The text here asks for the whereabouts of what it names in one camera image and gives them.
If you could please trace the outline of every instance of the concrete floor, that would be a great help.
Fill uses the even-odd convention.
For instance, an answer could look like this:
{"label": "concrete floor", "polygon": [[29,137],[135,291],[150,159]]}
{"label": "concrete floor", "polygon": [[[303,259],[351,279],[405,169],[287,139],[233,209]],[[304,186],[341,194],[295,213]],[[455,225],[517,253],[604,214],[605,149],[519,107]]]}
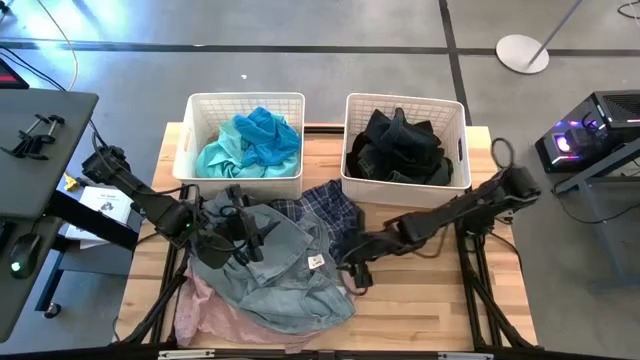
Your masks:
{"label": "concrete floor", "polygon": [[[72,40],[446,46],[437,0],[45,3]],[[573,0],[448,3],[457,46],[491,49],[511,33],[543,38]],[[640,49],[640,27],[616,13],[620,3],[585,0],[550,48]],[[16,1],[13,10],[15,17],[0,24],[0,41],[59,39],[37,3]],[[69,52],[48,48],[18,52],[63,85],[70,81]],[[456,99],[447,55],[81,51],[78,60],[75,90],[99,94],[95,122],[108,142],[125,148],[144,181],[152,178],[164,124],[181,121],[192,93],[299,91],[306,96],[308,122],[343,121],[350,92]],[[510,139],[517,161],[529,167],[543,189],[549,189],[556,179],[542,172],[533,150],[535,140],[594,90],[639,89],[638,60],[552,57],[549,67],[534,76],[515,74],[493,56],[461,56],[460,66],[473,124],[489,126],[493,137]],[[22,69],[18,72],[33,87],[47,87]],[[79,173],[89,153],[85,134],[70,170]],[[592,281],[610,275],[593,230],[571,221],[546,191],[538,204],[518,214],[514,231],[540,344],[557,351],[640,358],[640,292],[588,291]],[[45,268],[14,334],[0,344],[0,353],[107,344],[124,278],[65,274],[54,297],[64,313],[44,320],[32,308],[46,275]]]}

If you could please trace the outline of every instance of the plaid shirt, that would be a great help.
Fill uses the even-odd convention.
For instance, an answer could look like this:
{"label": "plaid shirt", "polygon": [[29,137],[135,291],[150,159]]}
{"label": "plaid shirt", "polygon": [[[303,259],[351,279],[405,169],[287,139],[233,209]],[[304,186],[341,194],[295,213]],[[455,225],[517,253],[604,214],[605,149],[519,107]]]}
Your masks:
{"label": "plaid shirt", "polygon": [[340,180],[329,180],[309,189],[300,200],[274,200],[269,206],[293,222],[298,222],[309,211],[324,220],[331,240],[329,253],[337,262],[341,260],[340,252],[345,248],[348,231],[357,227],[358,213],[362,211],[342,193]]}

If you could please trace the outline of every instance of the pink cloth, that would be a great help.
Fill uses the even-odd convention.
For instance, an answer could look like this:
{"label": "pink cloth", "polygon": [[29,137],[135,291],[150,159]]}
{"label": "pink cloth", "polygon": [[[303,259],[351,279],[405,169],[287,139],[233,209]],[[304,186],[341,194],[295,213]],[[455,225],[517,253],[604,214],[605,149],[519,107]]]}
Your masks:
{"label": "pink cloth", "polygon": [[236,311],[220,295],[191,270],[178,296],[174,319],[178,345],[186,347],[196,331],[210,333],[219,338],[248,344],[284,344],[286,353],[297,353],[320,332],[304,335],[282,334],[256,324]]}

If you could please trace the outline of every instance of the denim jacket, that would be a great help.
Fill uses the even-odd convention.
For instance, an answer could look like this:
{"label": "denim jacket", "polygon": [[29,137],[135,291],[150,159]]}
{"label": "denim jacket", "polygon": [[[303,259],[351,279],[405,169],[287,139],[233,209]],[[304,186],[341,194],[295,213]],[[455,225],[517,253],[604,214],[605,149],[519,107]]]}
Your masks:
{"label": "denim jacket", "polygon": [[[217,209],[228,203],[219,196],[205,206],[218,214]],[[197,275],[256,323],[286,334],[328,329],[355,313],[329,255],[330,239],[324,221],[307,213],[293,223],[266,205],[246,211],[255,216],[258,228],[280,222],[260,248],[264,260],[242,266],[231,257],[222,268],[211,269],[195,258],[193,270]],[[317,259],[318,255],[324,264],[310,269],[310,258]]]}

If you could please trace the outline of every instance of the white plastic basket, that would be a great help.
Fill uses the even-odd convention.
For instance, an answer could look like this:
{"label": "white plastic basket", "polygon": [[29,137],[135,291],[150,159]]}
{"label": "white plastic basket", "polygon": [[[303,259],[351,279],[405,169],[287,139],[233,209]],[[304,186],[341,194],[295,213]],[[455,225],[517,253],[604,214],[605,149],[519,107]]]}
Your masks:
{"label": "white plastic basket", "polygon": [[303,149],[296,175],[281,178],[211,179],[196,177],[195,165],[205,145],[218,139],[220,124],[234,115],[249,115],[262,106],[284,115],[304,144],[304,95],[299,93],[210,93],[193,94],[187,102],[182,134],[173,163],[173,176],[185,184],[198,184],[201,195],[211,199],[231,184],[240,184],[244,193],[258,200],[298,199],[302,195]]}
{"label": "white plastic basket", "polygon": [[[445,156],[453,163],[449,186],[399,184],[349,177],[346,159],[356,136],[363,132],[371,114],[380,110],[390,119],[395,108],[404,110],[407,122],[429,120],[442,141]],[[455,101],[407,96],[351,94],[347,98],[342,149],[342,191],[353,201],[434,208],[464,193],[471,186],[464,107]]]}

